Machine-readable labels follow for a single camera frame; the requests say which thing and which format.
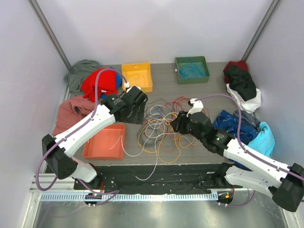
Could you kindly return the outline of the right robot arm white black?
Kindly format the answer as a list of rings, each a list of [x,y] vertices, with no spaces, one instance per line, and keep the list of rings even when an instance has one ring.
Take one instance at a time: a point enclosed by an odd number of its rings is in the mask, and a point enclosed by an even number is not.
[[[181,111],[171,121],[174,132],[190,134],[212,153],[233,160],[247,167],[224,164],[223,171],[214,176],[217,186],[237,185],[269,196],[281,208],[296,212],[304,201],[304,168],[294,163],[273,160],[244,145],[233,135],[215,129],[202,112],[188,114]]]

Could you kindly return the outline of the orange plastic bin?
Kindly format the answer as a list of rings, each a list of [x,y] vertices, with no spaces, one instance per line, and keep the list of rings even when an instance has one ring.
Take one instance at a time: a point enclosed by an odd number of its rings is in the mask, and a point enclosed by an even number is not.
[[[123,160],[125,125],[112,124],[85,143],[83,158],[87,160]]]

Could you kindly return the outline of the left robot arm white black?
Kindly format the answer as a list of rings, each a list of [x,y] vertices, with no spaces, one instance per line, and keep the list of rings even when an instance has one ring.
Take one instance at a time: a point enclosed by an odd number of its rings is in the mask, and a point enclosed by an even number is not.
[[[80,179],[90,189],[97,189],[101,184],[101,177],[97,174],[96,168],[74,158],[74,154],[102,129],[116,122],[132,123],[132,117],[147,100],[148,96],[133,86],[121,95],[108,95],[97,104],[92,113],[65,132],[55,137],[46,135],[42,139],[43,158],[56,178]]]

